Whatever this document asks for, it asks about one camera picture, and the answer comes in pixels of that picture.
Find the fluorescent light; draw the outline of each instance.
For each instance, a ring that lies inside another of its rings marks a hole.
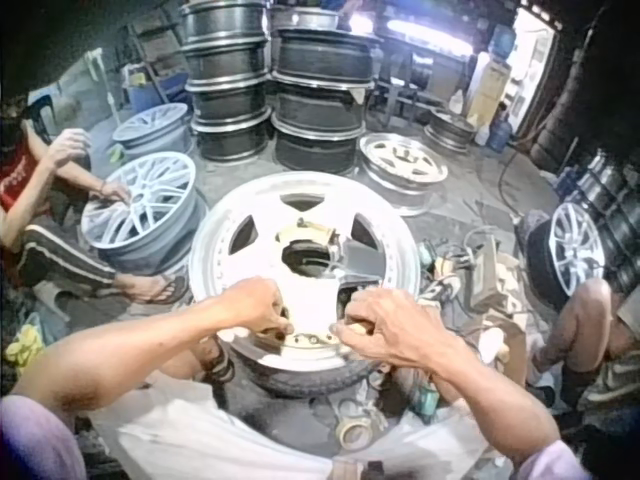
[[[373,33],[373,21],[369,17],[365,17],[358,13],[351,16],[349,26],[353,33],[357,33],[359,35],[370,35]]]
[[[405,22],[403,20],[391,20],[387,24],[387,28],[394,32],[405,34],[408,37],[430,43],[437,47],[437,49],[458,57],[469,57],[473,53],[473,47],[467,42],[424,25]]]

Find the concrete floor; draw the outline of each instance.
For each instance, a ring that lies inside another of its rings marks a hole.
[[[374,131],[379,130],[375,128],[375,118],[370,123]],[[92,169],[103,178],[118,168],[118,164],[109,162],[109,152],[113,147],[111,133],[115,126],[113,119],[108,119],[90,132],[93,143]],[[394,118],[391,127],[396,133],[429,144],[420,129],[407,126],[402,120]],[[500,174],[513,155],[515,158],[503,182],[507,201],[522,213],[533,209],[552,213],[558,204],[551,186],[540,176],[529,158],[511,149],[498,155],[488,149],[471,147],[467,154],[451,154],[438,145],[429,146],[440,154],[441,161],[449,168],[449,176],[441,184],[432,187],[429,211],[406,219],[416,241],[426,238],[432,242],[446,240],[461,243],[470,230],[478,226],[495,225],[494,235],[500,241],[502,251],[511,254],[516,252],[513,222],[517,216],[503,203],[498,190]],[[285,171],[272,160],[272,148],[273,145],[270,145],[258,158],[239,165],[209,163],[200,159],[197,151],[194,151],[192,157],[198,168],[198,188],[205,194],[209,205],[214,205],[225,194],[249,180]],[[480,243],[483,240],[478,236],[475,241]],[[162,313],[168,308],[132,305],[119,298],[109,298],[78,300],[71,302],[68,309],[72,329],[78,330],[105,322]],[[537,315],[531,317],[528,329],[545,328]],[[457,305],[446,319],[453,326],[460,326],[466,320],[466,314]],[[224,392],[231,413],[283,444],[323,456],[338,453],[339,446],[334,440],[330,424],[326,419],[318,418],[307,400],[274,399],[249,382],[241,371],[237,377]],[[307,440],[301,445],[302,436],[299,432],[302,428],[305,431],[303,437]]]

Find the cable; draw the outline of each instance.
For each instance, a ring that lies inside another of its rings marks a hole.
[[[504,176],[507,173],[507,169],[513,163],[513,161],[516,159],[517,156],[518,156],[518,151],[515,150],[513,152],[513,155],[511,155],[511,158],[509,159],[509,161],[506,163],[506,165],[502,169],[502,173],[500,174],[500,178],[498,179],[498,193],[500,194],[500,199],[502,200],[502,203],[504,203],[505,206],[509,210],[511,210],[511,212],[513,212],[518,217],[522,218],[524,217],[524,215],[520,213],[520,211],[517,208],[515,208],[513,205],[511,205],[511,203],[507,201],[506,197],[504,196],[504,192],[502,191],[502,181],[504,180]]]

